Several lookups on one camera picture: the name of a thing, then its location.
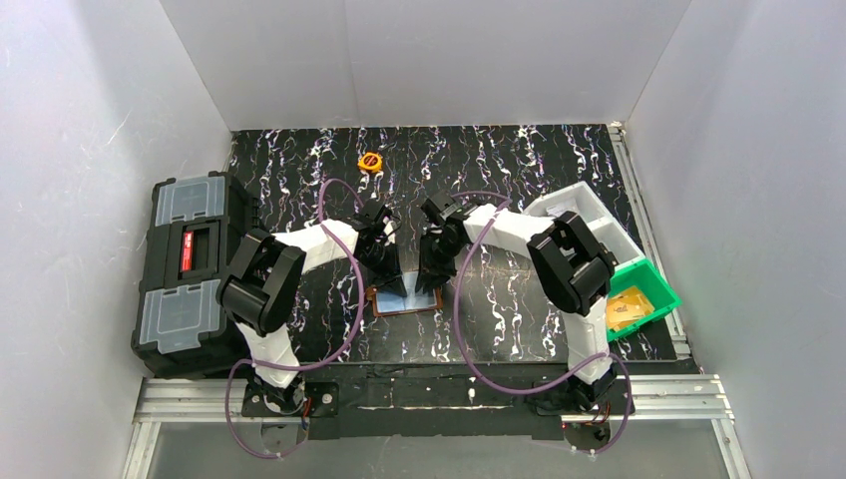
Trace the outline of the gold card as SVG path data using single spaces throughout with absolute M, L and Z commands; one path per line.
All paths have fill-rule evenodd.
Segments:
M 608 300 L 606 325 L 621 331 L 654 313 L 654 306 L 637 286 L 630 286 Z

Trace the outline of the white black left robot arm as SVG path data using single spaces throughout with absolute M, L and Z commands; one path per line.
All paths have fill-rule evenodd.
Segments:
M 247 233 L 216 299 L 245 338 L 249 364 L 263 383 L 283 391 L 301 370 L 287 321 L 304 273 L 347 258 L 356 274 L 365 268 L 371 273 L 376 288 L 407 294 L 394 239 L 397 224 L 388 206 L 369 200 L 348 219 L 325 220 L 292 233 Z

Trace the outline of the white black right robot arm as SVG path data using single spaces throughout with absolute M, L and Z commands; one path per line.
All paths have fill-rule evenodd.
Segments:
M 581 407 L 601 399 L 616 378 L 606 314 L 618 261 L 583 218 L 573 211 L 534 217 L 511 212 L 505 203 L 480 204 L 444 192 L 426 199 L 421 210 L 429 225 L 420 239 L 416 291 L 430 292 L 449 280 L 461 284 L 466 267 L 456 258 L 464 247 L 488 245 L 528 258 L 547 300 L 563 315 L 569 370 L 527 392 L 564 383 L 570 401 Z

